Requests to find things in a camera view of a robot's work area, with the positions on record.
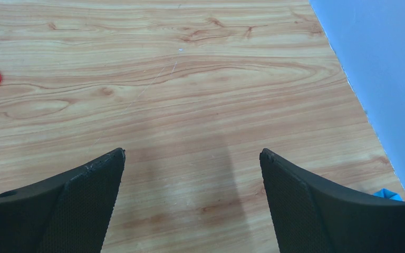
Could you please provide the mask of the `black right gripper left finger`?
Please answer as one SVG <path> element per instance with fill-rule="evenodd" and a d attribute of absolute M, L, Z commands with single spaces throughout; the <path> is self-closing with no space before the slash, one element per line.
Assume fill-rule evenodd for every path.
<path fill-rule="evenodd" d="M 124 171 L 114 149 L 0 194 L 0 252 L 100 252 Z"/>

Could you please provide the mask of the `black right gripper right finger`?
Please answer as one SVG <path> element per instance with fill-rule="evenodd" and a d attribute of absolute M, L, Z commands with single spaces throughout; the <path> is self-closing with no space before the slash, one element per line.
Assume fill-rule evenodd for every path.
<path fill-rule="evenodd" d="M 280 252 L 405 252 L 405 201 L 377 197 L 259 156 Z"/>

